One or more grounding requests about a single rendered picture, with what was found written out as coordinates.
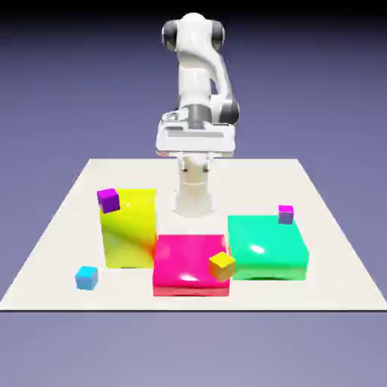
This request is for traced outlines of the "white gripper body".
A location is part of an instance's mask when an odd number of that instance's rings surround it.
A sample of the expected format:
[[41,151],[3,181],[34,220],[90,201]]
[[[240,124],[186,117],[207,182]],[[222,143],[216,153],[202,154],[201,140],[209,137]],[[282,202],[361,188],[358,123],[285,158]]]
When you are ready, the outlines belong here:
[[203,123],[203,128],[189,128],[187,121],[160,121],[156,135],[156,153],[164,157],[204,153],[228,157],[234,154],[235,126]]

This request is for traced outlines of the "small purple cube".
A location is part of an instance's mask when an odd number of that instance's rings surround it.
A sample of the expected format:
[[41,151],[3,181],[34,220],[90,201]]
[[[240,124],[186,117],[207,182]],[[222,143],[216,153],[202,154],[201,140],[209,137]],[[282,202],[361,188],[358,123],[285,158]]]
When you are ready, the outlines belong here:
[[97,191],[98,204],[102,213],[107,214],[120,210],[119,194],[114,188]]

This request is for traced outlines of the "small magenta cube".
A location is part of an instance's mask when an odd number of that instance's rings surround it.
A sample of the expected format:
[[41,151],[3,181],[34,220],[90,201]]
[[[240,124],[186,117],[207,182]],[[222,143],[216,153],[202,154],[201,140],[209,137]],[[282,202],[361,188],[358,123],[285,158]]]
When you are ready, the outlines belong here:
[[278,206],[278,223],[292,224],[294,220],[294,208],[291,205]]

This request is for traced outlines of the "small yellow cube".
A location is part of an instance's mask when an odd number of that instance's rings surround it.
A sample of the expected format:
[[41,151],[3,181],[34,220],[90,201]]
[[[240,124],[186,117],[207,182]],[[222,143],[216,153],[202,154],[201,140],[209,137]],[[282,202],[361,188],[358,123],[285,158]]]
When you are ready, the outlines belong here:
[[236,272],[236,260],[226,252],[219,252],[209,258],[209,273],[217,280],[225,282]]

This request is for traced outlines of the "small cyan cube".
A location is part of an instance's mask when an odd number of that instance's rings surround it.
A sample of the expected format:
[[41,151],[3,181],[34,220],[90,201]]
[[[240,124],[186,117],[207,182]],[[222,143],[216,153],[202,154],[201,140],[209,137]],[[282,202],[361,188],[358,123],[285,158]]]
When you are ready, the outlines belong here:
[[93,290],[98,283],[98,269],[92,266],[82,266],[75,276],[76,287],[83,290]]

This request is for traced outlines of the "large yellow box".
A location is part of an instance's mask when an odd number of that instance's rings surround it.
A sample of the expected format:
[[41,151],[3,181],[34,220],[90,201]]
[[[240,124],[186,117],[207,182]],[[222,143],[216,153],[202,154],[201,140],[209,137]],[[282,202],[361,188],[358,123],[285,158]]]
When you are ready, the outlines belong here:
[[115,188],[119,208],[100,212],[108,268],[152,268],[156,250],[156,189]]

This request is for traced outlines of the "large pink box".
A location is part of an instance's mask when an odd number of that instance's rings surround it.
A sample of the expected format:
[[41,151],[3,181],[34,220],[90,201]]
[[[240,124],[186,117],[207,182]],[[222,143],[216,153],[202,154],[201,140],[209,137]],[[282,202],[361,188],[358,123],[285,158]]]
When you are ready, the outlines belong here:
[[209,272],[209,259],[225,252],[222,234],[161,234],[153,267],[155,296],[229,295],[230,281],[221,282]]

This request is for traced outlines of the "large green box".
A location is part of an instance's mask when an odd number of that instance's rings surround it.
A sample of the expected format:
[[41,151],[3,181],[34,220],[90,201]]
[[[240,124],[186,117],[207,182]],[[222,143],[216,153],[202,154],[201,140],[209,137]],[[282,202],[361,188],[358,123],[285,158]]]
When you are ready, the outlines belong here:
[[229,252],[236,261],[234,280],[304,280],[309,251],[295,222],[276,215],[228,216]]

